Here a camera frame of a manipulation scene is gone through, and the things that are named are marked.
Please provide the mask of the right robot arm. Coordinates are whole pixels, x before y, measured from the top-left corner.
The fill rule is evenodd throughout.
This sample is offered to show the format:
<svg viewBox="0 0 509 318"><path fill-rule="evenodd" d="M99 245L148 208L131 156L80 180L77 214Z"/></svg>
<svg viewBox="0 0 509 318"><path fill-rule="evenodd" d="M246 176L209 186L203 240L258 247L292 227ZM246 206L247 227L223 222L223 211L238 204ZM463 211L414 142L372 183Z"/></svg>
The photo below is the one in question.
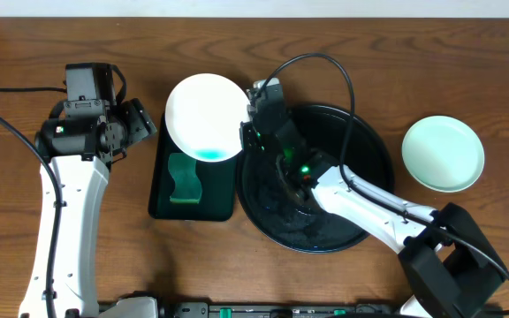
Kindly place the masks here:
<svg viewBox="0 0 509 318"><path fill-rule="evenodd" d="M490 314L505 264L471 215L393 192L376 132L329 105L258 106L241 128L239 198L253 223L291 249L337 252L372 236L399 258L412 298L404 316Z"/></svg>

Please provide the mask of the green sponge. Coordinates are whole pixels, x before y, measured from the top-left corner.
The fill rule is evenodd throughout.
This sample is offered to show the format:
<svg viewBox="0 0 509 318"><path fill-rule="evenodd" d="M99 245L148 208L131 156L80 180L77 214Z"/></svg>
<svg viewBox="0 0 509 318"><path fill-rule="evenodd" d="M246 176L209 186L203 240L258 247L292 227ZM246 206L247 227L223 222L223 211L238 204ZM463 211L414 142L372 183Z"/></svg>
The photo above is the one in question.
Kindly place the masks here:
<svg viewBox="0 0 509 318"><path fill-rule="evenodd" d="M168 172L174 181L170 202L175 204L198 204L202 186L196 174L197 161L185 153L172 153L168 160Z"/></svg>

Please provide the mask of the mint green plate front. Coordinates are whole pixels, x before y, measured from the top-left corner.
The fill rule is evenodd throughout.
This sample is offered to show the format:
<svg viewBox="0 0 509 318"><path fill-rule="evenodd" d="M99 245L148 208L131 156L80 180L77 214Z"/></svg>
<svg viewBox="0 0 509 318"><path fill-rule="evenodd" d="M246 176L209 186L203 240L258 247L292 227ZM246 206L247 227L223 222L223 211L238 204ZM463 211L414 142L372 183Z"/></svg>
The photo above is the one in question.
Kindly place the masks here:
<svg viewBox="0 0 509 318"><path fill-rule="evenodd" d="M447 116L425 117L406 132L401 146L409 174L423 186L441 193L457 193L482 175L485 152L475 131Z"/></svg>

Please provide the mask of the black rectangular tray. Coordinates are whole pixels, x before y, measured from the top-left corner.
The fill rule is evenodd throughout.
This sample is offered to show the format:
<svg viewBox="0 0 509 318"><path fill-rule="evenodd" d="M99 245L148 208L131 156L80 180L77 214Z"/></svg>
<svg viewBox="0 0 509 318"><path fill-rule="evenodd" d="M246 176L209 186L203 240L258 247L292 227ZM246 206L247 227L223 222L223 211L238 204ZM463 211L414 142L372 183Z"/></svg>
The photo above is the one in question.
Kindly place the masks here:
<svg viewBox="0 0 509 318"><path fill-rule="evenodd" d="M174 181L168 172L172 153L184 153L168 133L166 121L161 120L156 152L156 164L148 203L148 214L154 219L223 222L232 216L235 197L237 159L206 163L199 160L196 174L201 181L202 196L198 204L170 202Z"/></svg>

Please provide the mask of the white pink plate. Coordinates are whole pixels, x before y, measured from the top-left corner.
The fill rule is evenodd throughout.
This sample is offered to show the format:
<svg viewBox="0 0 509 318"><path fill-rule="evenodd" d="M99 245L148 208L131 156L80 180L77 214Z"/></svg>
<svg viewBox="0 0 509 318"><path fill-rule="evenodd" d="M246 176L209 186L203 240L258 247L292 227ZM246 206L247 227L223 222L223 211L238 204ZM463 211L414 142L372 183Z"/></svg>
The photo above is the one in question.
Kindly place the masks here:
<svg viewBox="0 0 509 318"><path fill-rule="evenodd" d="M165 108L167 131L186 155L207 163L233 158L242 151L240 124L248 122L249 100L230 79L199 73L181 80Z"/></svg>

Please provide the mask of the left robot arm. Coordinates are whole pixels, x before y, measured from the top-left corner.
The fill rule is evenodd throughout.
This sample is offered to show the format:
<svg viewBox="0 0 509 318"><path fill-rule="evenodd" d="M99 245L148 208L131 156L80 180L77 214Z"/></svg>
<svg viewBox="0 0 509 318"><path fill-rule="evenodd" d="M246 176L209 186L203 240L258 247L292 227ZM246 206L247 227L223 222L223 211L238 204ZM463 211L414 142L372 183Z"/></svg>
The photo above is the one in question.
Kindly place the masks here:
<svg viewBox="0 0 509 318"><path fill-rule="evenodd" d="M97 317L95 249L99 213L117 154L156 133L134 98L93 116L47 119L35 138L43 158L42 213L21 317Z"/></svg>

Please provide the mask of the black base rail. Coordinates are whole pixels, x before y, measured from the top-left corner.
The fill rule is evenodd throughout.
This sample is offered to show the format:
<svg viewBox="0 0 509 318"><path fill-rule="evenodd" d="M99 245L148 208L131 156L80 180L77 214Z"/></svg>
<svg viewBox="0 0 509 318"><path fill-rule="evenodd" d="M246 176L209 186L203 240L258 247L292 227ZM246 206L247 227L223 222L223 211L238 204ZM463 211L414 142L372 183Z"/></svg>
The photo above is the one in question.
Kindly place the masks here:
<svg viewBox="0 0 509 318"><path fill-rule="evenodd" d="M210 305L205 302L157 304L155 299L122 299L115 305L100 306L99 317L122 318L329 318L396 317L385 305L279 306L253 304Z"/></svg>

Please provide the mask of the black round tray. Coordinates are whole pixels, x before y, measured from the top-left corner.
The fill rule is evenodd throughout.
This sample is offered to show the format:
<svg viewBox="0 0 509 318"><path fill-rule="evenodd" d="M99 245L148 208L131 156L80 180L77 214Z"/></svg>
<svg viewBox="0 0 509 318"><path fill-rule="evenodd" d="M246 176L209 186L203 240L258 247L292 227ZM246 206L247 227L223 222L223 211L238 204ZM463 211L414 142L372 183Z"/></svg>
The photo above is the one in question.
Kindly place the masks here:
<svg viewBox="0 0 509 318"><path fill-rule="evenodd" d="M293 122L312 148L339 158L350 115L330 105L302 105L291 110ZM391 157L382 138L360 117L354 119L345 165L385 191L394 191ZM341 251L362 242L368 233L340 216L301 206L287 197L276 176L276 158L250 152L239 157L237 192L254 226L267 237L299 252Z"/></svg>

